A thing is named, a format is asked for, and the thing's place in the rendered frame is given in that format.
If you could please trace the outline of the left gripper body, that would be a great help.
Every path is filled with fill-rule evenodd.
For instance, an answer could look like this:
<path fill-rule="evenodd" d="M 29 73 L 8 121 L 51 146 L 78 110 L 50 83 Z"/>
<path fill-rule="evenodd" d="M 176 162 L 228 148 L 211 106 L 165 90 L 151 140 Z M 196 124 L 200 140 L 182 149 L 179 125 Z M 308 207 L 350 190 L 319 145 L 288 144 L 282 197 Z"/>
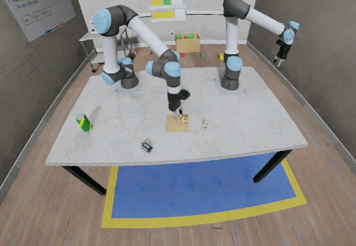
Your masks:
<path fill-rule="evenodd" d="M 280 46 L 279 52 L 277 53 L 277 56 L 280 59 L 285 60 L 287 58 L 287 53 L 290 50 L 293 40 L 291 40 L 290 42 L 286 42 L 285 40 L 281 40 L 281 39 L 276 41 L 276 44 L 278 44 Z"/>

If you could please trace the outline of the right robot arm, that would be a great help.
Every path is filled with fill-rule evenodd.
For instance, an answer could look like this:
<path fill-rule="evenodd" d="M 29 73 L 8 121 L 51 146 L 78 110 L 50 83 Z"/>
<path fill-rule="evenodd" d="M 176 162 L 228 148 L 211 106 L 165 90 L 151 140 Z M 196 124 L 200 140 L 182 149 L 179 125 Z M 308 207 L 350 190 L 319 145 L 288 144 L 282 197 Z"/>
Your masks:
<path fill-rule="evenodd" d="M 121 86 L 125 89 L 139 84 L 132 60 L 128 57 L 119 59 L 117 57 L 119 27 L 127 26 L 133 29 L 160 58 L 156 62 L 149 61 L 146 65 L 146 72 L 166 80 L 168 87 L 180 86 L 181 71 L 178 64 L 180 55 L 176 51 L 171 51 L 134 10 L 124 5 L 101 9 L 95 12 L 93 24 L 95 30 L 102 36 L 105 66 L 101 77 L 106 84 L 113 85 L 121 80 Z"/>

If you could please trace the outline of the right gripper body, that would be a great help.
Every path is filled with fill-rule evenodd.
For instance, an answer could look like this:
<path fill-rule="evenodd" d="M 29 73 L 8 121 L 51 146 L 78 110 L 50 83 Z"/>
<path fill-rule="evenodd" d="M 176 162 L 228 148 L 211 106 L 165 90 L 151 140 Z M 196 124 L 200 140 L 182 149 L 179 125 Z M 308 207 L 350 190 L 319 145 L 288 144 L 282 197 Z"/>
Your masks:
<path fill-rule="evenodd" d="M 187 90 L 181 90 L 181 83 L 178 87 L 168 87 L 167 88 L 167 98 L 168 98 L 168 109 L 175 111 L 180 105 L 180 100 L 186 100 L 190 96 L 190 92 Z"/>

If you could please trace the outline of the green and yellow drink can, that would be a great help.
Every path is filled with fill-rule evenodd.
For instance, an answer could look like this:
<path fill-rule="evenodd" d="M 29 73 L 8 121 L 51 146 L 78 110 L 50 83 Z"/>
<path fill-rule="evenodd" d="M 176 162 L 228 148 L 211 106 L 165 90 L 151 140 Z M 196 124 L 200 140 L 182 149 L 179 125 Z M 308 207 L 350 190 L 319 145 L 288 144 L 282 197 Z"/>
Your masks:
<path fill-rule="evenodd" d="M 89 132 L 92 129 L 92 124 L 84 113 L 78 114 L 76 116 L 76 121 L 84 132 Z"/>

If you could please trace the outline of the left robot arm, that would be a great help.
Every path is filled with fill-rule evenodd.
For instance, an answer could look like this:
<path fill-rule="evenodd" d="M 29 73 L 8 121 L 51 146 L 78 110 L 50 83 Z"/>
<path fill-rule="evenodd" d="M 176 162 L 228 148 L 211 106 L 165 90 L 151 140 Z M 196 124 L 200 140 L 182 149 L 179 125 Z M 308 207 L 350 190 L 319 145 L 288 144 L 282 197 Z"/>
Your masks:
<path fill-rule="evenodd" d="M 290 21 L 289 24 L 277 22 L 252 9 L 249 4 L 242 0 L 224 0 L 223 8 L 226 18 L 226 50 L 224 51 L 226 69 L 221 80 L 221 86 L 226 90 L 235 91 L 239 87 L 239 75 L 242 68 L 242 60 L 238 57 L 239 50 L 237 49 L 238 19 L 246 19 L 281 37 L 286 42 L 295 38 L 300 24 L 293 21 Z"/>

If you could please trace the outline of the tan flat mat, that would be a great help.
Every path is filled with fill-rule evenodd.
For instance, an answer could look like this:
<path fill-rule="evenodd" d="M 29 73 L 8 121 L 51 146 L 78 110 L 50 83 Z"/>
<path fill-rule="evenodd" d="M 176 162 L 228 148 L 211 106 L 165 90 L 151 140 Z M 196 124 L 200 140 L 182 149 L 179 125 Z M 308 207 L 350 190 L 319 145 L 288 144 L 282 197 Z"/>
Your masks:
<path fill-rule="evenodd" d="M 181 114 L 182 119 L 177 121 L 173 118 L 173 114 L 168 114 L 166 117 L 166 132 L 189 132 L 189 115 Z M 183 124 L 183 118 L 188 118 L 188 124 Z"/>

